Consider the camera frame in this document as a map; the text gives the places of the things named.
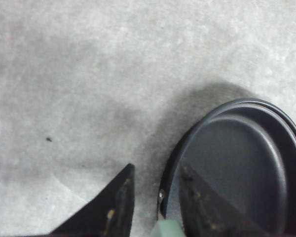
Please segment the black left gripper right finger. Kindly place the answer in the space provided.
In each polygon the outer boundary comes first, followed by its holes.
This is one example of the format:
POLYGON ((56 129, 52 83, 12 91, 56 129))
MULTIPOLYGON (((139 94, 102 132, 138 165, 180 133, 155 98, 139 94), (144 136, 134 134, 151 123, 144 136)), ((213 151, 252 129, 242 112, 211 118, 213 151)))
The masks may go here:
POLYGON ((216 193, 186 162, 180 164, 179 198, 188 237, 269 236, 216 193))

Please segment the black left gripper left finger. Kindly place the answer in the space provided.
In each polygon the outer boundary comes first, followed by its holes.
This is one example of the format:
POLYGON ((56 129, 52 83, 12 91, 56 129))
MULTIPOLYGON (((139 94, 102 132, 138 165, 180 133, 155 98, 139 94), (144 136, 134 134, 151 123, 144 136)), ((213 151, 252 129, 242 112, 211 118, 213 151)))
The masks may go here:
POLYGON ((135 166, 127 164, 88 204, 51 235, 130 235, 135 206, 135 166))

